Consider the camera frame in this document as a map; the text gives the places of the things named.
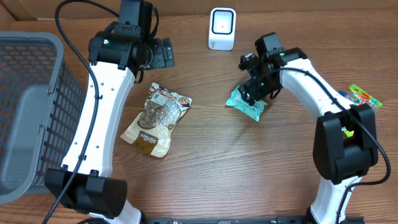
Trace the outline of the teal snack packet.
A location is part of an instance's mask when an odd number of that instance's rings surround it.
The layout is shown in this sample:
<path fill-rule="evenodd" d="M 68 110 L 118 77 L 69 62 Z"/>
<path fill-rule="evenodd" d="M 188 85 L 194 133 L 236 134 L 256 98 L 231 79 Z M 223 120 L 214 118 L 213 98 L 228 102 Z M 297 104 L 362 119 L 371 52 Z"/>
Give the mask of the teal snack packet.
<path fill-rule="evenodd" d="M 230 106 L 236 108 L 240 112 L 244 113 L 245 115 L 249 116 L 256 122 L 259 122 L 260 116 L 264 111 L 267 103 L 263 100 L 256 101 L 252 106 L 246 103 L 239 92 L 239 85 L 234 89 L 231 93 L 230 98 L 226 102 L 226 106 Z"/>

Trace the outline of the brown nuts snack pouch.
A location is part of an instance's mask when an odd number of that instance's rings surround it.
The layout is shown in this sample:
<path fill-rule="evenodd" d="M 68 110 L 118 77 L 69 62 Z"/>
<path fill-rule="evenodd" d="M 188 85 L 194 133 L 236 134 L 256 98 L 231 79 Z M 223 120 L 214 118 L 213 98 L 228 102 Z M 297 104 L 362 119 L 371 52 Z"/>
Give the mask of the brown nuts snack pouch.
<path fill-rule="evenodd" d="M 144 103 L 121 138 L 154 157 L 164 157 L 171 145 L 171 133 L 190 109 L 192 99 L 153 83 Z"/>

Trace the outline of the green Haribo gummy bag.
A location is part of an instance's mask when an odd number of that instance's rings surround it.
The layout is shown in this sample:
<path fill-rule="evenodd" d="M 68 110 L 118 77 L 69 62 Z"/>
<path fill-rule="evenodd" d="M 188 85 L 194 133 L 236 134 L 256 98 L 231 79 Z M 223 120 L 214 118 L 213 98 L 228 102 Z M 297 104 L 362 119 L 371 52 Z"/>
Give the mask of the green Haribo gummy bag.
<path fill-rule="evenodd" d="M 382 107 L 382 103 L 380 101 L 366 93 L 362 88 L 355 84 L 350 85 L 347 90 L 342 91 L 344 91 L 346 94 L 344 98 L 352 101 L 356 106 L 363 104 L 369 105 L 373 109 L 374 114 L 377 114 L 378 109 Z"/>

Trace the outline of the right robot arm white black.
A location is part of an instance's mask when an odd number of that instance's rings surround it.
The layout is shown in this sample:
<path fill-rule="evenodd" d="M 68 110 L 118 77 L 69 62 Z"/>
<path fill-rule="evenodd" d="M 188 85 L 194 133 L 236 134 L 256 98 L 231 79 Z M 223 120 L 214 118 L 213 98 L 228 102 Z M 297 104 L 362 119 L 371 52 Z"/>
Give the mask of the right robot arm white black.
<path fill-rule="evenodd" d="M 239 69 L 251 76 L 239 87 L 241 99 L 252 106 L 286 89 L 316 121 L 312 154 L 321 181 L 303 222 L 363 223 L 345 210 L 354 188 L 378 162 L 374 110 L 341 96 L 302 50 L 284 49 L 276 33 L 258 38 L 255 48 L 256 54 L 240 59 Z"/>

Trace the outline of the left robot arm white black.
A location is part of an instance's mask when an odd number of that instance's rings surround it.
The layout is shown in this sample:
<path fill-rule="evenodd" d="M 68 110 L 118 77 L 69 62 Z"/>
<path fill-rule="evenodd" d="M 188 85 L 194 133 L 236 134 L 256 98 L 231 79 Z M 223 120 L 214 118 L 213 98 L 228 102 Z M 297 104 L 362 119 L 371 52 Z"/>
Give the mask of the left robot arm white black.
<path fill-rule="evenodd" d="M 121 113 L 147 70 L 173 67 L 171 41 L 156 36 L 159 13 L 150 2 L 123 1 L 116 20 L 89 42 L 82 64 L 88 89 L 72 144 L 59 169 L 47 169 L 45 186 L 62 205 L 89 223 L 145 223 L 127 200 L 127 182 L 112 178 L 113 148 Z"/>

